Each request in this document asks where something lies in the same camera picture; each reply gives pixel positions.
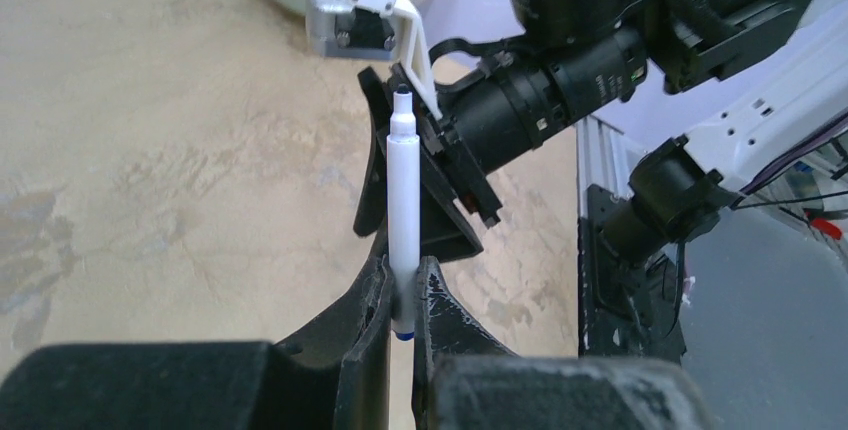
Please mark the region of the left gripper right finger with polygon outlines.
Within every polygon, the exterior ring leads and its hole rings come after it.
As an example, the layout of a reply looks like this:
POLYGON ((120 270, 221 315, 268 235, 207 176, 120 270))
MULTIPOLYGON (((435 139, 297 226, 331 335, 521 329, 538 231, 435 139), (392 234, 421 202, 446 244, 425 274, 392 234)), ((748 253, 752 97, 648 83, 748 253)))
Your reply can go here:
POLYGON ((710 429, 677 365, 631 357, 522 357, 454 297, 422 259, 411 408, 419 429, 710 429))

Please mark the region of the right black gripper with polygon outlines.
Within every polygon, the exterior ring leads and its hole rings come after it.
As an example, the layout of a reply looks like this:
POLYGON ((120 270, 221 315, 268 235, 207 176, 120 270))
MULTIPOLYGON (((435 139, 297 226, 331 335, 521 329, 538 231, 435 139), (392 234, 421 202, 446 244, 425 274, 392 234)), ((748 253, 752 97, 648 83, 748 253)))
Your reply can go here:
MULTIPOLYGON (((370 116, 370 148, 364 181, 353 221, 359 237, 386 234, 387 137, 393 92, 408 79, 395 67, 382 80, 372 67, 357 75, 370 116)), ((413 111, 421 137, 421 252, 442 262, 472 258, 483 245, 457 208, 479 213, 486 224, 497 222, 500 201, 485 180, 470 150, 449 123, 428 116, 423 101, 413 96, 413 111)))

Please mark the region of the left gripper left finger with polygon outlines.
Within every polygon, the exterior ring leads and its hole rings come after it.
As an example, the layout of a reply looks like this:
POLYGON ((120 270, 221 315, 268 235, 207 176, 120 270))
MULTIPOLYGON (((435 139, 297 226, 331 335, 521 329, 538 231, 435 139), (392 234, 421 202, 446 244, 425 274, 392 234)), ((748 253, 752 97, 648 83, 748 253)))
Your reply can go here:
POLYGON ((378 258, 272 343, 63 344, 1 386, 5 429, 385 429, 392 279, 378 258))

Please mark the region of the white pen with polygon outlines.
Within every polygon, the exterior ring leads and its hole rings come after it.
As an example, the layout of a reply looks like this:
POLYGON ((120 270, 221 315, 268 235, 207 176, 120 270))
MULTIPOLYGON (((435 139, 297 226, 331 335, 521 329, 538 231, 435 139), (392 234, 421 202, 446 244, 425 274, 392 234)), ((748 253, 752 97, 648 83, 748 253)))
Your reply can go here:
POLYGON ((402 84, 393 94, 386 138, 389 267, 395 283, 392 329, 401 341, 415 334, 415 285, 420 263, 420 139, 413 94, 402 84))

